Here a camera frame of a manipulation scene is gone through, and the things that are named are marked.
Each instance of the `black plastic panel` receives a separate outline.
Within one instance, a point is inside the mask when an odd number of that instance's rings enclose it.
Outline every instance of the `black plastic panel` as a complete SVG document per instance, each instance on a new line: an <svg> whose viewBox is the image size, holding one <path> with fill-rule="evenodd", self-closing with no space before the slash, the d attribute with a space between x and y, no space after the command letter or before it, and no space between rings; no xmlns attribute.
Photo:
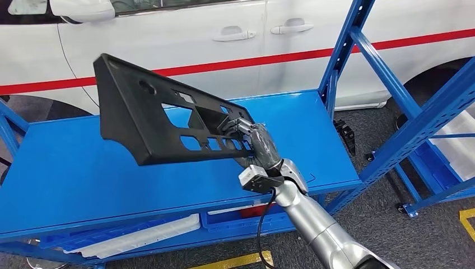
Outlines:
<svg viewBox="0 0 475 269"><path fill-rule="evenodd" d="M224 136L219 128L238 117L254 122L244 107L107 54L94 61L94 71L101 135L124 145L139 165L252 154L242 137ZM187 126L174 125L163 105L190 111ZM183 144L182 139L193 139L190 137L197 140L197 149L189 150ZM217 145L211 145L208 138ZM240 150L227 148L223 139L234 139Z"/></svg>

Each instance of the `silver robotic arm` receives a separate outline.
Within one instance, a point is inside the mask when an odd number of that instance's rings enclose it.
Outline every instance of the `silver robotic arm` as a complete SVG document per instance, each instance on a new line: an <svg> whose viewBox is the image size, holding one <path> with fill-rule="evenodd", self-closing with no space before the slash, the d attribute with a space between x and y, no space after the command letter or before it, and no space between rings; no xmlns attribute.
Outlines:
<svg viewBox="0 0 475 269"><path fill-rule="evenodd" d="M264 125L251 124L239 118L228 124L226 130L249 136L255 150L253 157L236 159L245 167L239 175L242 188L258 193L273 190L277 204L287 212L325 268L398 268L355 241L320 204L308 196L303 176L291 160L280 158Z"/></svg>

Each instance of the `side mirror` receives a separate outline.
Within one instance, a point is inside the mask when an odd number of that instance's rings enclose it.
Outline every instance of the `side mirror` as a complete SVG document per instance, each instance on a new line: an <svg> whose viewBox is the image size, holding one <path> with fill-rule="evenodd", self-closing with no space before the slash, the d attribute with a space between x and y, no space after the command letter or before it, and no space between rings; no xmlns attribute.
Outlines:
<svg viewBox="0 0 475 269"><path fill-rule="evenodd" d="M49 4L54 15L77 22L106 21L115 17L110 0L50 0Z"/></svg>

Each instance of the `red stripe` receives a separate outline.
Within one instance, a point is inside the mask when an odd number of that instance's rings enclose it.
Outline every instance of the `red stripe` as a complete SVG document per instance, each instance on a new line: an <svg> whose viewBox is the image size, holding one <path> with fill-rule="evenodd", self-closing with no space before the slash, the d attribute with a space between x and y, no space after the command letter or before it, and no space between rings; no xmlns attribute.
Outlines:
<svg viewBox="0 0 475 269"><path fill-rule="evenodd" d="M475 36L475 29L468 29L468 30L454 31L454 32L448 32L448 33L441 33L441 34L417 36L413 38L403 38L403 39L396 39L396 40L381 41L381 42L373 43L373 46L376 49L392 49L392 48L407 47L407 46L434 43L434 42L460 39L460 38L470 38L474 36ZM296 53L270 55L270 56L264 56L264 57L240 59L240 60L225 61L225 62L204 63L204 64L195 64L192 66L164 68L164 69L154 70L154 72L159 73L163 76L186 75L186 74L201 73L201 72L208 72L208 71L240 68L240 67L260 66L263 64L285 63L285 62L292 62L292 61L299 61L299 60L306 60L306 59L322 58L322 57L328 57L332 55L332 51L333 49L318 49L318 50L311 50L308 52L296 52ZM359 52L359 49L355 47L352 53L357 53L357 52ZM82 78L72 78L69 80L56 80L56 81L33 82L33 83L15 84L15 85L2 85L0 86L0 95L20 94L23 92L46 91L46 90L91 86L95 84L96 84L95 77L82 77Z"/></svg>

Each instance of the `white car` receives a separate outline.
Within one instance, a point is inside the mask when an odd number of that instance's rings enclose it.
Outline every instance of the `white car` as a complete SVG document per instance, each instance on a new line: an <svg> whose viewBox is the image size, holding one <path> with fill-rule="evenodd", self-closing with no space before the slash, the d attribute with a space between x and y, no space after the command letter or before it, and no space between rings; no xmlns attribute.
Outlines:
<svg viewBox="0 0 475 269"><path fill-rule="evenodd" d="M222 98L318 87L351 0L9 0L0 7L0 95L99 113L92 62L108 53ZM403 82L475 55L474 0L377 0L365 35ZM390 98L361 53L338 109Z"/></svg>

